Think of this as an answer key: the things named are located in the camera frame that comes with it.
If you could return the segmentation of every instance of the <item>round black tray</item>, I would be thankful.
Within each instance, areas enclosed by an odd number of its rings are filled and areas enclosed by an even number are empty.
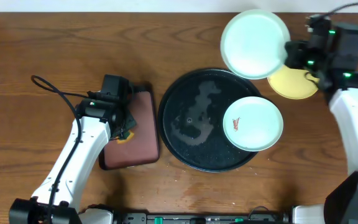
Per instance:
[[[238,149],[223,131],[223,116],[236,100],[261,96],[249,81],[208,68],[180,77],[164,94],[158,128],[169,151],[180,161],[206,172],[236,169],[256,152]]]

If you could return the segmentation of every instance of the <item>wooden table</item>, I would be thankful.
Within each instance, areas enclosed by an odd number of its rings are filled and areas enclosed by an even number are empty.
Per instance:
[[[44,180],[73,121],[63,100],[36,87],[31,75],[75,93],[100,89],[106,73],[147,80],[158,105],[184,73],[226,67],[219,40],[234,15],[0,13],[0,223],[7,223],[15,198],[29,198]],[[307,38],[306,14],[278,15],[292,39]],[[358,23],[358,14],[334,19]],[[241,168],[211,174],[182,164],[160,141],[154,164],[113,171],[96,164],[81,207],[106,203],[149,212],[243,213],[258,205],[281,210],[323,203],[347,168],[322,94],[289,100],[266,79],[252,82],[282,112],[285,129],[274,147]]]

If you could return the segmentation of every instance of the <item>wire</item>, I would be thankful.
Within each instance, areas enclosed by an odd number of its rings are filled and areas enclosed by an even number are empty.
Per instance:
[[[311,73],[311,72],[306,72],[306,73],[305,73],[305,79],[308,80],[308,81],[311,81],[311,82],[317,87],[317,89],[318,89],[318,83],[316,83],[316,82],[313,81],[313,80],[308,79],[307,76],[308,76],[309,74],[310,74],[312,77],[315,77],[313,73]]]
[[[265,206],[257,206],[257,207],[253,208],[253,209],[249,212],[249,214],[248,214],[248,220],[251,220],[251,215],[252,215],[257,209],[259,209],[259,208],[264,208],[264,209],[266,209],[266,211],[269,211],[269,209],[266,208]]]
[[[51,89],[42,86],[41,84],[39,84],[37,81],[35,81],[35,79],[40,80],[41,82],[45,83],[47,86],[49,86]],[[75,149],[77,148],[78,144],[81,141],[81,135],[82,135],[82,128],[81,128],[81,123],[80,123],[80,119],[74,109],[74,106],[70,103],[70,101],[68,101],[68,99],[65,97],[65,95],[71,95],[74,96],[74,93],[70,93],[70,94],[65,94],[64,92],[61,92],[60,90],[58,90],[56,87],[54,87],[51,83],[49,83],[48,81],[44,80],[41,77],[38,77],[36,75],[32,75],[31,76],[31,80],[34,82],[34,84],[36,84],[37,86],[43,88],[44,90],[48,90],[54,93],[59,94],[60,97],[63,98],[63,100],[66,102],[66,104],[68,105],[68,107],[71,109],[71,112],[73,112],[74,117],[75,117],[75,121],[77,123],[77,127],[78,127],[78,135],[77,138],[75,139],[75,143],[73,148],[71,149],[70,153],[68,154],[65,162],[62,165],[62,168],[60,168],[59,173],[56,176],[55,182],[52,185],[52,190],[50,192],[50,197],[49,197],[49,204],[48,204],[48,209],[47,209],[47,220],[48,220],[48,224],[52,224],[52,206],[53,206],[53,201],[55,200],[55,194],[57,191],[57,187],[58,184],[60,182],[60,178],[63,175],[63,172],[68,164],[68,162],[70,161],[71,157],[73,156]]]
[[[358,2],[354,2],[354,3],[349,3],[349,4],[345,4],[343,6],[337,7],[335,9],[333,9],[332,11],[329,11],[321,16],[318,16],[317,18],[314,19],[313,22],[310,23],[310,25],[320,21],[321,19],[325,18],[326,16],[331,16],[333,15],[335,12],[338,12],[339,10],[345,9],[347,7],[352,7],[352,6],[358,6]]]
[[[56,90],[54,90],[53,88],[48,88],[48,87],[45,87],[45,86],[43,86],[43,85],[41,85],[41,84],[39,84],[36,80],[35,80],[35,78],[34,77],[38,77],[38,76],[36,76],[36,75],[33,75],[33,76],[31,76],[31,81],[34,83],[34,84],[36,84],[38,87],[41,87],[41,88],[43,88],[44,90],[47,90],[47,91],[51,91],[52,93],[57,93],[56,92]],[[62,93],[63,95],[68,95],[68,96],[79,96],[79,97],[82,97],[82,98],[89,98],[88,96],[85,96],[85,95],[82,95],[82,94],[77,94],[77,93],[67,93],[67,92],[62,92],[62,91],[60,91],[60,93]]]

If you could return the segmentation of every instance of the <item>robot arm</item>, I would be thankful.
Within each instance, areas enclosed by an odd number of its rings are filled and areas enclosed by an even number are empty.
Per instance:
[[[335,116],[341,132],[347,157],[347,173],[358,171],[358,88],[337,90],[329,109]]]
[[[79,209],[82,192],[93,164],[103,147],[108,143],[111,135],[109,123],[100,122],[99,118],[84,116],[81,118],[81,126],[83,128],[81,142],[60,178],[58,191],[53,202],[54,205],[67,203],[69,207],[75,208],[76,211]],[[77,124],[74,121],[67,143],[54,167],[41,186],[32,194],[32,198],[37,197],[38,203],[49,203],[52,184],[75,143],[77,132]]]

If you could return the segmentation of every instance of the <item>red-brown mat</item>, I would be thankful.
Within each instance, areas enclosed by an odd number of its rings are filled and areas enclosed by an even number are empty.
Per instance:
[[[148,164],[159,158],[152,95],[147,91],[136,93],[128,109],[137,123],[131,129],[134,136],[124,144],[110,141],[104,147],[104,164],[99,162],[102,169]]]

